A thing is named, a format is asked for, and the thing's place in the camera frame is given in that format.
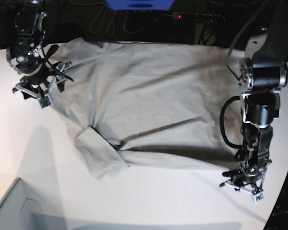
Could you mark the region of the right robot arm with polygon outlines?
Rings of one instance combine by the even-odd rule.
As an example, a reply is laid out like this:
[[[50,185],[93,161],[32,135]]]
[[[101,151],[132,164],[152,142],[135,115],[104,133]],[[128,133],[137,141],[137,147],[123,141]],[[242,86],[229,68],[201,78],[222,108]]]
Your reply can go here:
[[[50,63],[49,59],[59,49],[57,44],[44,51],[46,32],[43,21],[47,16],[43,0],[24,1],[15,17],[17,37],[14,45],[6,49],[8,64],[21,76],[13,92],[21,92],[24,99],[36,99],[41,108],[53,104],[51,92],[56,86],[65,90],[65,82],[72,80],[65,74],[70,62]]]

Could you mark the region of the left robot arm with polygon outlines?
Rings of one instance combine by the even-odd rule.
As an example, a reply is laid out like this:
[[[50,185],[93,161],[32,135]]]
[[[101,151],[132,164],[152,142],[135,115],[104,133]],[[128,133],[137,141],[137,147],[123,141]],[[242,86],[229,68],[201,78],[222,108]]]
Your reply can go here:
[[[264,198],[264,179],[270,160],[272,122],[279,117],[281,90],[288,84],[288,0],[280,1],[268,26],[251,36],[235,75],[240,93],[229,98],[220,112],[220,131],[225,144],[237,150],[234,170],[223,173],[221,186],[251,195],[257,203]],[[240,102],[242,143],[231,143],[225,133],[225,112]]]

